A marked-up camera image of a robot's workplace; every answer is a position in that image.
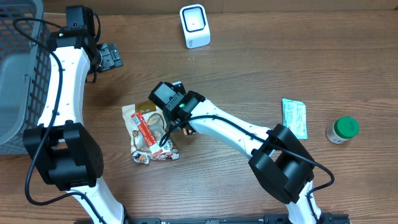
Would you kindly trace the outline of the red snack bar wrapper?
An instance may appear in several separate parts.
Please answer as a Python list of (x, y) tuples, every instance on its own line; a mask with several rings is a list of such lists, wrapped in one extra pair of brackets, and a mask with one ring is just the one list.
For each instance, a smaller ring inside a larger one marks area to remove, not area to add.
[(132, 120), (140, 130), (143, 139), (150, 150), (150, 153), (153, 156), (157, 156), (158, 154), (162, 153), (163, 149), (161, 146), (159, 146), (159, 143), (156, 139), (156, 136), (160, 136), (160, 132), (164, 130), (161, 116), (156, 113), (155, 115), (151, 115), (148, 121), (146, 121), (142, 113), (138, 111), (132, 115)]

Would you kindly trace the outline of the brown nut snack pouch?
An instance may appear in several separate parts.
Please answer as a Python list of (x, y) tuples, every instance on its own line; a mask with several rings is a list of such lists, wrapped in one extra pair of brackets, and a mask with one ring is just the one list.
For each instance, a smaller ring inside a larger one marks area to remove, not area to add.
[(134, 162), (148, 164), (151, 160), (166, 161), (179, 158), (171, 140), (160, 146), (166, 133), (162, 110), (151, 101), (122, 107), (126, 129), (131, 137), (131, 156)]

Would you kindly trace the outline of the teal tissue pack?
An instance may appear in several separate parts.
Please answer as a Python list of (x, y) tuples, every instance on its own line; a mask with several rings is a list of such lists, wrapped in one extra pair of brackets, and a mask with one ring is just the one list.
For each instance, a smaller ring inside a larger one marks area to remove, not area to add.
[(301, 101), (282, 99), (282, 121), (297, 139), (307, 139), (307, 112)]

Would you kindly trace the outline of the green bottle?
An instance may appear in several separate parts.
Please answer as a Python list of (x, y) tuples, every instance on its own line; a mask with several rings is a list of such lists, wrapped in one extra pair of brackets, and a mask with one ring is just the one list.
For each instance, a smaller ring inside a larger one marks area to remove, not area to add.
[(359, 133), (359, 123), (351, 116), (338, 118), (326, 129), (326, 137), (335, 144), (343, 144), (357, 136)]

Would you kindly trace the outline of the orange snack packet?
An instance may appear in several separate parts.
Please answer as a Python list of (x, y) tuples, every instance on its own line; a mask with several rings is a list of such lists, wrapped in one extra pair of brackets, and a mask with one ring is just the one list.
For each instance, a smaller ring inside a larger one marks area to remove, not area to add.
[(186, 135), (186, 136), (196, 133), (196, 131), (190, 126), (186, 126), (186, 127), (182, 128), (182, 130), (183, 130), (184, 135)]

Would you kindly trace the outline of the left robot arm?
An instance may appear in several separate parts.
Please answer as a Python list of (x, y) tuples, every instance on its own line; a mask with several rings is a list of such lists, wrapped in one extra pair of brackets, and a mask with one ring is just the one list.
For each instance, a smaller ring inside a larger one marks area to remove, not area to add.
[(89, 7), (68, 6), (67, 24), (52, 32), (40, 48), (50, 54), (51, 75), (44, 110), (37, 127), (26, 129), (22, 141), (32, 163), (25, 181), (27, 200), (30, 179), (37, 170), (48, 185), (63, 195), (44, 205), (74, 197), (90, 216), (90, 223), (130, 223), (103, 179), (103, 153), (83, 125), (83, 93), (89, 74), (121, 67), (115, 44), (100, 43), (100, 19)]

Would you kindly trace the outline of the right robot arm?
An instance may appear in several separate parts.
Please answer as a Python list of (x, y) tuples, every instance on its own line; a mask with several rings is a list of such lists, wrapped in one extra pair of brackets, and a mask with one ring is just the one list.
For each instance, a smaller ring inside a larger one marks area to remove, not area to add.
[(211, 136), (248, 158), (261, 187), (286, 205), (291, 223), (321, 223), (322, 212), (312, 192), (315, 161), (289, 128), (245, 122), (203, 95), (185, 91), (180, 82), (160, 82), (149, 100), (162, 110), (167, 123), (161, 145), (176, 129)]

